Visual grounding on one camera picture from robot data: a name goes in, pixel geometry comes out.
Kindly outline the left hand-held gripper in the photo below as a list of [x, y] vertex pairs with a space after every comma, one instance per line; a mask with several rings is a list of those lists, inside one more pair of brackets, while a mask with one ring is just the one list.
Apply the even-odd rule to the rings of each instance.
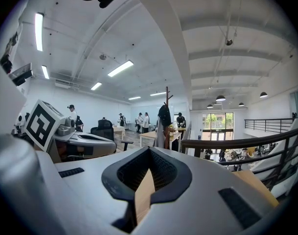
[[[74, 119], [65, 117], [50, 103], [38, 100], [25, 126], [25, 132], [44, 152], [48, 150], [53, 136], [70, 137], [75, 133]], [[76, 132], [67, 142], [67, 155], [81, 157], [102, 157], [114, 154], [117, 144], [100, 135]]]

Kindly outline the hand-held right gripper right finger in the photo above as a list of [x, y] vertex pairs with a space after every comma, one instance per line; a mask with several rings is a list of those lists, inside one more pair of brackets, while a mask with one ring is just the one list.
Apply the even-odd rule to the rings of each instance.
[[260, 217], [279, 205], [248, 170], [230, 172], [212, 161], [169, 150], [164, 153], [184, 162], [191, 170], [192, 181], [176, 201], [150, 205], [155, 188], [152, 173], [146, 173], [138, 188], [140, 235], [235, 235], [243, 231], [219, 194], [225, 188], [234, 189]]

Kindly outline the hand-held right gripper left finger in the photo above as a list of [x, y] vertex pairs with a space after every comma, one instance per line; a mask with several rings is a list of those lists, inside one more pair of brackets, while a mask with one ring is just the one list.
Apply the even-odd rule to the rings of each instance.
[[112, 224], [124, 217], [128, 204], [113, 199], [101, 181], [109, 165], [135, 153], [137, 149], [94, 159], [54, 164], [51, 157], [37, 151], [50, 204], [67, 235], [123, 235]]

